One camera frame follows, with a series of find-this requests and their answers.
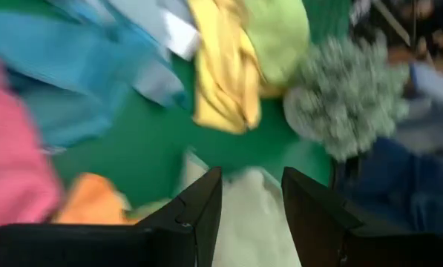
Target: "light blue cloth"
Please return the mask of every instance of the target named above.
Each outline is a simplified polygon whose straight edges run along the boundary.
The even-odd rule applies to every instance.
[[[410,72],[417,92],[443,107],[443,74],[422,62],[412,63]]]
[[[0,60],[43,145],[65,147],[111,126],[136,75],[158,63],[149,35],[0,11]]]
[[[157,62],[141,69],[134,80],[134,89],[145,98],[162,106],[186,105],[183,84],[174,74],[170,53],[165,46],[168,34],[158,0],[49,0],[71,18],[83,24],[92,24],[105,29],[112,22],[131,29],[135,33],[148,33],[157,47]],[[185,19],[189,11],[180,0],[165,0],[167,7]]]

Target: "light green cloth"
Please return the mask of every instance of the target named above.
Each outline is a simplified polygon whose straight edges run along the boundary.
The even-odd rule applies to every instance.
[[[209,169],[185,154],[183,187]],[[301,267],[283,207],[280,183],[259,167],[223,175],[223,203],[213,267]]]
[[[309,44],[309,20],[301,0],[244,0],[246,32],[269,84],[285,85]]]

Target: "jeans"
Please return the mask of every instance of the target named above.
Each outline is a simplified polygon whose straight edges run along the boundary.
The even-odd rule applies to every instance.
[[[337,192],[411,231],[443,234],[443,158],[379,139],[360,166],[357,177],[337,168]]]

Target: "green surface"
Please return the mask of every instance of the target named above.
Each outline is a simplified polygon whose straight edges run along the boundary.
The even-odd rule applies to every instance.
[[[0,8],[55,16],[42,0],[0,0]],[[306,8],[309,12],[320,6],[306,4]],[[324,36],[319,31],[312,35],[317,40]],[[176,58],[174,69],[193,96],[193,64]],[[82,172],[108,177],[135,206],[171,196],[188,147],[209,166],[222,166],[225,172],[256,165],[280,179],[283,167],[292,166],[328,183],[329,157],[322,147],[290,130],[280,101],[263,101],[259,128],[242,136],[200,128],[192,122],[191,112],[161,108],[131,92],[112,129],[55,156],[56,170],[66,186]]]
[[[351,0],[303,0],[314,44],[326,37],[345,37],[348,34]]]

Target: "crumpled fabric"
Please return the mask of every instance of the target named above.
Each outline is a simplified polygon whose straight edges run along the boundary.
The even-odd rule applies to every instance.
[[[248,168],[223,187],[213,267],[301,267],[278,182]]]
[[[244,0],[244,4],[249,16],[245,30],[264,78],[273,85],[288,85],[310,43],[302,1]]]
[[[169,107],[186,105],[186,95],[182,82],[171,68],[170,53],[165,46],[168,38],[158,0],[48,0],[71,18],[86,25],[102,29],[122,26],[141,36],[149,35],[151,44],[156,47],[157,56],[148,64],[140,63],[140,70],[133,82],[134,89],[145,98],[159,105]],[[166,7],[185,16],[181,4],[166,0]]]
[[[2,74],[0,68],[0,225],[40,223],[56,210],[61,186]]]
[[[263,84],[255,49],[243,29],[246,14],[236,0],[188,0],[202,37],[197,52],[196,111],[201,126],[241,134],[260,121]]]
[[[83,174],[76,179],[66,203],[52,223],[134,225],[168,202],[153,202],[126,216],[131,208],[111,181],[97,174]]]

